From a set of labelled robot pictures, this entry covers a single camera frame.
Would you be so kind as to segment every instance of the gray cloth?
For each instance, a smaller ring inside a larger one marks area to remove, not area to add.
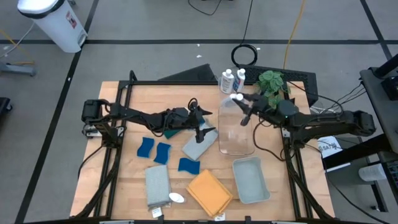
[[[170,181],[166,165],[147,168],[145,183],[149,209],[161,207],[170,202]]]
[[[211,128],[209,124],[204,123],[200,126],[200,129]],[[197,143],[195,136],[184,145],[182,151],[194,161],[197,160],[217,139],[218,131],[214,129],[209,133],[206,133],[205,139],[201,143]]]

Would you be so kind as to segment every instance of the green plant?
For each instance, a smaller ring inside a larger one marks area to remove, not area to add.
[[[276,105],[283,97],[280,95],[282,91],[290,93],[290,89],[285,86],[282,77],[283,73],[268,70],[259,75],[259,81],[255,83],[258,90],[268,99],[271,107],[276,108]]]

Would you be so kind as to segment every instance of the yellow cable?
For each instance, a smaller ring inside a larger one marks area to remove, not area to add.
[[[31,60],[31,62],[16,62],[16,63],[13,63],[13,64],[24,64],[24,65],[26,65],[26,64],[34,65],[34,64],[35,64],[35,62],[34,62],[32,56],[30,56],[30,54],[29,54],[26,50],[24,50],[22,47],[18,46],[18,45],[11,39],[11,37],[10,37],[6,32],[4,32],[2,29],[0,29],[0,33],[1,33],[8,41],[10,41],[12,44],[14,44],[14,46],[16,46],[16,48],[17,48],[18,50],[20,50],[22,53],[24,53],[24,54],[26,55],[26,57],[27,57],[29,60]]]
[[[288,54],[288,52],[289,52],[290,42],[291,42],[292,39],[293,39],[293,35],[294,35],[294,32],[296,31],[297,24],[299,23],[299,21],[301,20],[301,16],[303,15],[304,5],[305,5],[305,0],[302,0],[302,2],[301,2],[301,7],[300,7],[300,13],[299,13],[298,16],[297,16],[296,22],[294,23],[294,27],[293,27],[292,34],[290,35],[289,41],[287,42],[287,45],[286,45],[285,59],[284,59],[284,67],[283,67],[283,69],[285,69],[286,59],[287,59],[287,54]]]

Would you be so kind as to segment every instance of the yellow cloth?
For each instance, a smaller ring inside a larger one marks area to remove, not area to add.
[[[213,218],[223,213],[232,200],[232,194],[209,170],[204,170],[197,175],[188,184],[187,191]]]

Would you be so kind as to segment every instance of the label sticker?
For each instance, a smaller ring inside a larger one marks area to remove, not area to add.
[[[161,215],[162,215],[162,209],[161,208],[155,208],[155,209],[152,210],[152,216],[154,218],[157,218],[157,217],[159,217]]]
[[[72,26],[72,28],[75,28],[77,25],[76,20],[73,18],[72,14],[70,13],[70,11],[68,11],[67,13],[67,20],[69,21],[70,25]]]
[[[338,144],[337,139],[334,136],[327,136],[318,139],[318,147],[319,151],[322,152],[322,158],[326,158],[328,156],[333,155],[334,153],[342,151],[340,148],[340,144]],[[346,164],[342,164],[336,167],[332,167],[326,170],[326,172],[330,172],[333,170],[337,170],[346,166],[349,166],[351,163],[347,162]]]
[[[218,222],[218,221],[225,221],[225,212],[217,215],[216,217],[214,217],[214,221]]]

